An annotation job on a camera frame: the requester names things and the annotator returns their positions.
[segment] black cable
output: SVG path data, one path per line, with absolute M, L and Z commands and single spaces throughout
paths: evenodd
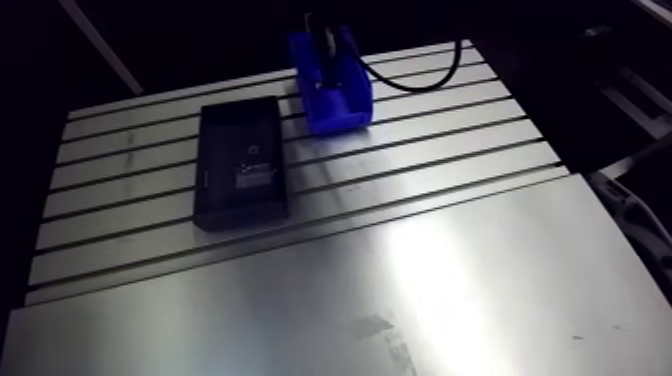
M 364 69 L 366 69 L 369 73 L 371 73 L 371 75 L 373 77 L 377 78 L 378 80 L 380 80 L 381 82 L 383 82 L 384 84 L 386 84 L 388 86 L 391 86 L 391 87 L 393 87 L 397 90 L 407 91 L 409 93 L 425 93 L 425 92 L 428 92 L 428 91 L 436 90 L 436 89 L 440 88 L 441 86 L 445 85 L 455 75 L 455 72 L 457 71 L 457 67 L 460 66 L 460 60 L 462 59 L 462 40 L 458 39 L 458 40 L 455 41 L 455 52 L 454 52 L 454 55 L 453 55 L 453 64 L 450 66 L 450 69 L 448 69 L 448 72 L 446 73 L 446 75 L 442 79 L 440 79 L 439 81 L 437 81 L 437 82 L 435 82 L 431 85 L 428 85 L 428 86 L 421 86 L 421 87 L 404 86 L 404 85 L 398 84 L 398 83 L 390 80 L 387 77 L 383 77 L 383 75 L 376 72 L 366 62 L 364 62 L 364 60 L 362 60 L 362 58 L 359 56 L 359 54 L 356 51 L 354 51 L 354 49 L 351 48 L 348 43 L 343 43 L 343 45 L 348 46 L 348 47 L 346 47 L 346 50 L 348 50 L 353 55 L 353 57 L 357 60 L 357 62 L 361 66 L 363 66 Z

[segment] dark background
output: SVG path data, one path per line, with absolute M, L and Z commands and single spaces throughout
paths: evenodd
M 287 33 L 302 30 L 303 14 L 317 4 L 78 3 L 146 94 L 289 67 Z M 610 67 L 627 62 L 672 92 L 670 30 L 625 0 L 344 0 L 327 7 L 351 26 L 363 54 L 471 39 L 574 172 L 604 167 L 651 141 L 596 89 Z M 7 309 L 22 304 L 67 111 L 132 94 L 57 1 L 5 0 L 0 25 L 2 197 L 9 203 L 0 243 L 4 338 Z M 608 41 L 584 37 L 600 25 L 613 30 Z

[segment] aluminum table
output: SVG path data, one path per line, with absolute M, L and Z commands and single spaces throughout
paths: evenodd
M 306 133 L 294 71 L 72 112 L 0 375 L 669 375 L 672 311 L 470 43 Z M 366 57 L 408 85 L 452 44 Z M 202 105 L 277 95 L 292 216 L 190 222 Z

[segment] metal plate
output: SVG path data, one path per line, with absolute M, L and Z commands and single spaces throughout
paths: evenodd
M 406 85 L 445 74 L 452 45 L 367 57 Z M 293 72 L 124 101 L 72 116 L 36 244 L 30 304 L 152 278 L 564 176 L 478 51 L 449 85 L 373 82 L 374 121 L 307 132 Z M 279 95 L 290 219 L 206 234 L 190 221 L 200 106 Z
M 672 373 L 580 176 L 12 313 L 1 375 Z

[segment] black box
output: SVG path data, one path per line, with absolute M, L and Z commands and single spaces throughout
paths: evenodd
M 281 131 L 275 97 L 201 109 L 196 226 L 216 231 L 289 214 Z

